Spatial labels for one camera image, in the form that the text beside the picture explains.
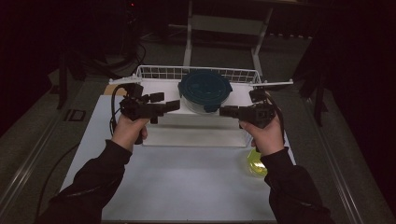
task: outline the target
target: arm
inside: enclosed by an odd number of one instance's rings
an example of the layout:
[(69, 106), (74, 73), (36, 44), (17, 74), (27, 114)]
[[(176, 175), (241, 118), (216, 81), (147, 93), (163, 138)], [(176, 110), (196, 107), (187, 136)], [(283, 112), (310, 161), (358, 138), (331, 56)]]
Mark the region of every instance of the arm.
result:
[(50, 200), (37, 223), (100, 223), (102, 209), (120, 185), (140, 130), (143, 139), (147, 138), (148, 121), (131, 121), (121, 115), (111, 141), (106, 140), (105, 150), (85, 163), (73, 184)]
[(262, 154), (261, 161), (268, 170), (265, 182), (271, 187), (269, 202), (278, 223), (333, 223), (309, 173), (292, 164), (289, 149), (283, 146), (278, 117), (264, 129), (244, 121), (240, 124), (253, 136), (252, 146)]

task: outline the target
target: cable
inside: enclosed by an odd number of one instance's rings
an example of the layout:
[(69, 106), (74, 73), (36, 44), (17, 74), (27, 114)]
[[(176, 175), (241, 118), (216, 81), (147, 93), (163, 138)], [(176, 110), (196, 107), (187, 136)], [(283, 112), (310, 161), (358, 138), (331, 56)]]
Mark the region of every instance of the cable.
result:
[(110, 132), (111, 132), (111, 135), (113, 135), (113, 131), (116, 130), (116, 126), (117, 126), (116, 113), (119, 111), (119, 109), (116, 112), (114, 104), (115, 104), (115, 99), (116, 99), (116, 93), (117, 93), (117, 91), (120, 88), (123, 88), (122, 84), (116, 86), (116, 88), (114, 88), (113, 93), (111, 94), (111, 119), (110, 119)]
[(134, 70), (132, 70), (131, 75), (134, 74), (134, 72), (137, 70), (137, 68), (138, 68), (140, 65), (144, 64), (143, 61), (144, 61), (145, 58), (146, 58), (146, 53), (147, 53), (146, 48), (145, 48), (142, 44), (140, 44), (140, 43), (137, 43), (137, 45), (140, 46), (140, 47), (143, 49), (143, 56), (142, 56), (141, 59), (140, 59), (139, 57), (136, 57), (137, 66), (134, 68)]
[(274, 106), (277, 117), (279, 118), (279, 123), (280, 123), (280, 130), (282, 131), (282, 137), (283, 137), (283, 143), (285, 144), (285, 122), (283, 120), (283, 114), (282, 111), (280, 111), (279, 107), (276, 105), (275, 100), (272, 98), (270, 94), (267, 92), (265, 93), (267, 99), (271, 102), (271, 104)]
[(73, 53), (75, 53), (82, 61), (84, 61), (89, 67), (95, 69), (96, 71), (102, 73), (103, 75), (113, 78), (113, 79), (119, 79), (121, 78), (119, 75), (114, 74), (113, 72), (111, 72), (110, 70), (108, 70), (107, 68), (103, 67), (102, 65), (100, 65), (99, 63), (96, 63), (93, 59), (89, 58), (88, 56), (86, 56), (85, 54), (83, 54), (82, 52), (78, 51), (78, 50), (73, 50)]
[(37, 222), (38, 216), (40, 215), (40, 207), (41, 207), (41, 203), (42, 203), (42, 201), (43, 201), (44, 192), (45, 192), (45, 190), (46, 190), (47, 184), (48, 184), (48, 182), (49, 182), (49, 180), (50, 180), (50, 177), (51, 177), (53, 171), (54, 171), (55, 168), (58, 166), (58, 164), (61, 162), (61, 160), (62, 160), (67, 154), (69, 154), (71, 151), (73, 151), (74, 149), (76, 149), (76, 148), (79, 146), (79, 144), (80, 144), (80, 143), (77, 143), (75, 146), (73, 146), (73, 147), (71, 147), (70, 149), (68, 149), (68, 150), (62, 155), (62, 157), (61, 157), (59, 160), (56, 161), (55, 165), (54, 165), (54, 166), (51, 168), (51, 170), (49, 171), (49, 175), (47, 176), (47, 179), (46, 179), (46, 181), (44, 182), (44, 186), (43, 186), (43, 188), (41, 189), (40, 197), (39, 197), (39, 199), (38, 199), (37, 210), (35, 211), (35, 222)]
[(125, 38), (129, 37), (131, 42), (128, 45), (129, 48), (127, 49), (127, 55), (122, 61), (117, 62), (117, 63), (111, 63), (111, 64), (100, 63), (98, 61), (95, 61), (96, 63), (99, 63), (103, 67), (110, 69), (110, 70), (117, 69), (122, 66), (126, 66), (128, 63), (130, 63), (134, 60), (134, 57), (136, 55), (136, 52), (132, 49), (132, 46), (134, 45), (134, 42), (136, 41), (136, 39), (138, 39), (139, 31), (137, 31), (137, 28), (136, 28), (136, 21), (139, 19), (139, 17), (138, 17), (138, 14), (135, 14), (128, 9), (127, 4), (125, 4), (125, 2), (123, 0), (120, 0), (120, 4), (123, 5), (123, 12), (124, 12), (123, 18), (124, 18), (125, 25), (122, 29), (122, 40), (121, 40), (121, 47), (120, 47), (119, 55), (121, 55), (121, 53), (124, 51)]
[(110, 118), (110, 133), (111, 133), (111, 136), (113, 136), (113, 133), (114, 133), (114, 130), (113, 130), (113, 127), (112, 127), (112, 123), (113, 123), (113, 116)]
[(113, 70), (113, 71), (114, 71), (114, 73), (121, 72), (121, 71), (126, 70), (127, 68), (131, 67), (134, 63), (135, 63), (135, 61), (129, 62), (124, 67), (121, 67), (120, 69)]

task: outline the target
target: controller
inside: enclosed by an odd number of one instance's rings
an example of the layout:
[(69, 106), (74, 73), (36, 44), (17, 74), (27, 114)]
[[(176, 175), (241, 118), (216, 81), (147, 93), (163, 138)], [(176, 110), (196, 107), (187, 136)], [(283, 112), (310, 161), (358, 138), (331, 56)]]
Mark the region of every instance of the controller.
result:
[[(153, 104), (164, 100), (163, 92), (142, 95), (143, 87), (135, 83), (121, 84), (119, 88), (124, 88), (126, 90), (124, 99), (120, 102), (120, 112), (130, 120), (150, 119), (150, 123), (157, 124), (158, 117), (163, 117), (165, 113), (180, 109), (179, 100), (166, 102), (165, 104)], [(143, 138), (142, 132), (140, 131), (134, 144), (140, 145), (142, 143)]]
[(226, 105), (219, 109), (219, 115), (247, 121), (263, 129), (273, 120), (276, 114), (278, 114), (281, 122), (282, 134), (284, 134), (283, 116), (275, 102), (265, 92), (264, 87), (256, 87), (256, 89), (249, 92), (249, 96), (253, 105)]

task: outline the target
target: human hand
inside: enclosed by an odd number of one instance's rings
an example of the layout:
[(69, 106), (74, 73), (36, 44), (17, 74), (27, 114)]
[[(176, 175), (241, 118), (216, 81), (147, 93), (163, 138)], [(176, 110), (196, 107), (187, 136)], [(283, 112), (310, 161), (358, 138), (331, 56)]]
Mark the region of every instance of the human hand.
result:
[(263, 129), (242, 120), (239, 121), (239, 124), (253, 137), (251, 145), (256, 147), (262, 156), (268, 156), (284, 148), (283, 134), (280, 128), (279, 117), (277, 115)]
[(134, 142), (140, 134), (140, 130), (142, 131), (143, 140), (148, 137), (148, 131), (146, 129), (146, 124), (148, 122), (149, 119), (130, 120), (121, 114), (111, 141), (132, 151)]

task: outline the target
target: black sleeve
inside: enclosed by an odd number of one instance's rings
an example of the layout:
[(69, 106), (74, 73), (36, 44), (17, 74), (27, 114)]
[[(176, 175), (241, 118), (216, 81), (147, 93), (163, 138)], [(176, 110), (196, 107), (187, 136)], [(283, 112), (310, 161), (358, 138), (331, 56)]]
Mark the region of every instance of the black sleeve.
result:
[(106, 140), (98, 158), (87, 161), (73, 184), (49, 202), (37, 223), (100, 223), (102, 209), (113, 197), (132, 153)]
[(269, 202), (278, 223), (334, 223), (311, 176), (293, 165), (287, 147), (261, 161), (268, 170), (265, 182), (271, 187)]

